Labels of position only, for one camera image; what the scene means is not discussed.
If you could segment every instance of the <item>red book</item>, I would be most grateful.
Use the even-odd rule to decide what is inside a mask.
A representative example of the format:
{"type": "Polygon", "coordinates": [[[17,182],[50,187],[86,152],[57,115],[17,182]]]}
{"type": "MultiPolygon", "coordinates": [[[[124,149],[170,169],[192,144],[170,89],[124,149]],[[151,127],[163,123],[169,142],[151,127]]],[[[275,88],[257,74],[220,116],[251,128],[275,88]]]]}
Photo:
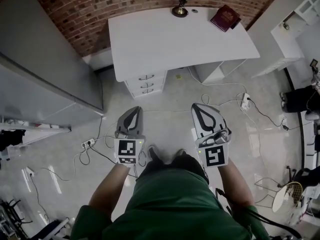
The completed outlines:
{"type": "Polygon", "coordinates": [[[240,15],[228,5],[222,6],[211,19],[222,31],[227,32],[229,28],[234,28],[240,22],[240,15]]]}

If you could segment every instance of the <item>drawer handle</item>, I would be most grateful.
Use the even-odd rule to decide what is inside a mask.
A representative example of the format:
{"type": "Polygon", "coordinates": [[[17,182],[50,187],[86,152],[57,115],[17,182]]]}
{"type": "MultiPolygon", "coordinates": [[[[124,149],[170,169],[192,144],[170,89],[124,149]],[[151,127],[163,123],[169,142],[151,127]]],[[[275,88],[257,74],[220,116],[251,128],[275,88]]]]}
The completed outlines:
{"type": "Polygon", "coordinates": [[[145,75],[145,78],[142,79],[142,78],[139,78],[140,81],[143,81],[143,80],[148,80],[150,78],[153,78],[155,75],[153,74],[152,76],[148,77],[147,75],[145,75]]]}
{"type": "Polygon", "coordinates": [[[149,85],[148,83],[146,83],[146,87],[140,86],[140,88],[149,88],[149,87],[154,86],[154,85],[155,85],[154,83],[152,83],[151,85],[149,85]]]}
{"type": "Polygon", "coordinates": [[[153,91],[154,91],[154,89],[152,89],[151,91],[149,91],[149,89],[147,89],[147,90],[143,91],[142,93],[143,93],[143,94],[148,94],[148,93],[151,93],[151,92],[153,92],[153,91]]]}

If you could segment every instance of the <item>green shirt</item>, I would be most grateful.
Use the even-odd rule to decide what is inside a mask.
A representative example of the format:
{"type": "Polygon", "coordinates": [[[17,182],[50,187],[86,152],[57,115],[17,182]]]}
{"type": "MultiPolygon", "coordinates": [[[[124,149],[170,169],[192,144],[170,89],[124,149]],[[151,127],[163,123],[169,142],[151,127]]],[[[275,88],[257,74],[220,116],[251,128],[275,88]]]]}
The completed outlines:
{"type": "Polygon", "coordinates": [[[125,213],[113,223],[104,213],[81,207],[71,240],[250,240],[252,234],[269,239],[261,222],[247,213],[225,212],[202,177],[166,169],[136,181],[125,213]]]}

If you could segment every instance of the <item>brick wall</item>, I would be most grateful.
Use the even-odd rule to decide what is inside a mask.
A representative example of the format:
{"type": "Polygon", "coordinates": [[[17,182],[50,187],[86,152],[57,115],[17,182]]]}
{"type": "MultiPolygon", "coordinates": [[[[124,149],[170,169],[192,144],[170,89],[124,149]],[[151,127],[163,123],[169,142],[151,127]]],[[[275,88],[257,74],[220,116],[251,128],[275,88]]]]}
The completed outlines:
{"type": "MultiPolygon", "coordinates": [[[[38,0],[75,50],[86,56],[110,47],[108,19],[136,11],[173,7],[178,0],[38,0]]],[[[187,6],[236,10],[246,27],[272,0],[191,0],[187,6]]]]}

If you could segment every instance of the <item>lamp base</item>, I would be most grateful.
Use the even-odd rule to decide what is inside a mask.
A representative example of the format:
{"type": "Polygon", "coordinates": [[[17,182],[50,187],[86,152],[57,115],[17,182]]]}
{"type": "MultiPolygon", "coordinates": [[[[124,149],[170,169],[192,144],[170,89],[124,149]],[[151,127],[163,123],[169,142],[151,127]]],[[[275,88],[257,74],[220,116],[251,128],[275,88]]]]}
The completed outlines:
{"type": "Polygon", "coordinates": [[[176,6],[176,7],[172,8],[171,12],[174,16],[179,17],[179,18],[184,18],[189,14],[188,11],[185,8],[183,8],[182,6],[176,6]]]}

